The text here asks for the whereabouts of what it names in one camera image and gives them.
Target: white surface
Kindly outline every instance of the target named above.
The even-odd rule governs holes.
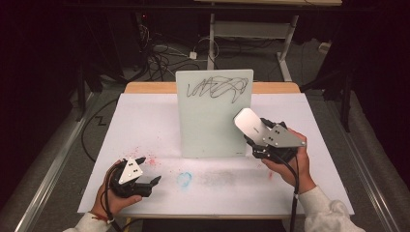
[[[185,158],[244,157],[235,115],[250,107],[253,70],[176,72],[181,151]]]
[[[331,199],[353,214],[337,170],[304,94],[252,95],[260,117],[307,136],[311,175]],[[140,182],[162,175],[150,197],[126,208],[123,215],[206,218],[284,217],[291,212],[293,188],[272,173],[248,147],[241,158],[183,159],[176,95],[121,96],[78,211],[89,211],[106,170],[121,158],[146,157]],[[299,205],[298,213],[303,209]]]

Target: black ink scribble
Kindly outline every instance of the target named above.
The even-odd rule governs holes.
[[[202,97],[209,92],[209,96],[214,99],[225,93],[232,93],[232,103],[234,103],[245,92],[248,82],[249,80],[243,77],[211,76],[202,80],[191,91],[188,84],[187,97],[197,94]]]

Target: black cable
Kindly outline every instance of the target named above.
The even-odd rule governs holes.
[[[102,202],[102,208],[105,210],[105,213],[108,217],[108,220],[111,222],[112,227],[114,227],[114,229],[117,232],[122,232],[123,230],[121,229],[121,227],[118,225],[118,223],[115,221],[113,214],[111,213],[110,209],[109,209],[109,202],[108,202],[108,191],[109,191],[109,182],[111,181],[111,175],[112,173],[117,170],[119,164],[115,164],[114,166],[112,166],[106,173],[105,179],[104,179],[104,192],[102,193],[101,196],[101,202]]]
[[[142,219],[134,219],[132,221],[130,221],[129,223],[127,223],[126,225],[123,226],[123,228],[121,229],[121,231],[125,231],[128,227],[130,227],[132,224],[141,221]]]
[[[87,147],[85,146],[85,142],[84,142],[84,132],[87,129],[88,125],[91,123],[91,121],[97,116],[97,114],[99,114],[103,109],[105,109],[107,106],[109,106],[111,103],[113,102],[117,102],[118,99],[112,100],[107,102],[105,105],[103,105],[95,114],[93,114],[93,116],[91,116],[90,120],[88,120],[88,122],[85,124],[84,129],[81,132],[81,145],[82,145],[82,149],[85,152],[85,155],[87,155],[87,157],[92,161],[92,162],[96,162],[96,160],[94,158],[91,157],[90,153],[87,150]]]
[[[296,209],[298,207],[298,197],[297,195],[299,194],[299,164],[298,164],[298,159],[297,156],[295,156],[295,161],[296,161],[296,169],[297,173],[295,170],[287,163],[285,160],[283,160],[281,157],[276,156],[276,158],[284,164],[287,169],[292,173],[292,175],[295,178],[295,189],[293,191],[293,200],[292,200],[292,214],[290,218],[290,232],[293,232],[295,229],[295,219],[296,219]]]

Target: hand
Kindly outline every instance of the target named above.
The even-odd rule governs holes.
[[[307,138],[303,136],[302,134],[288,129],[290,132],[301,138],[303,141],[307,143]],[[307,152],[308,146],[305,147],[299,147],[298,148],[298,153],[296,154],[296,157],[298,159],[298,166],[299,166],[299,193],[302,194],[306,191],[309,191],[311,189],[314,189],[316,187],[316,184],[313,182],[313,180],[310,177],[310,172],[309,172],[309,160],[308,160],[308,152]],[[277,172],[280,174],[282,179],[288,183],[291,186],[295,186],[295,177],[293,174],[289,171],[289,169],[283,165],[283,164],[278,164],[275,163],[271,160],[268,159],[263,159],[263,163],[265,163],[269,169]],[[289,165],[297,172],[297,166],[296,166],[296,159],[293,158],[290,162]]]
[[[104,210],[106,209],[105,196],[103,196],[104,190],[105,190],[105,183],[102,183],[102,185],[100,186],[97,192],[96,201],[94,203],[93,209],[91,210],[91,213],[108,218],[106,211]],[[107,194],[108,194],[109,211],[111,212],[113,216],[120,213],[122,209],[142,200],[142,196],[140,195],[130,196],[129,198],[122,198],[122,197],[116,196],[114,192],[112,192],[111,189],[108,190]]]

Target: white paper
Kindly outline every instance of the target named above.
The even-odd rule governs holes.
[[[353,209],[304,94],[252,95],[260,117],[307,137],[310,172],[331,199]],[[293,187],[255,159],[248,146],[241,158],[181,157],[176,95],[123,94],[78,211],[88,212],[106,170],[118,159],[146,157],[140,165],[149,182],[161,175],[150,197],[123,210],[144,217],[288,217]],[[298,214],[303,208],[298,207]]]

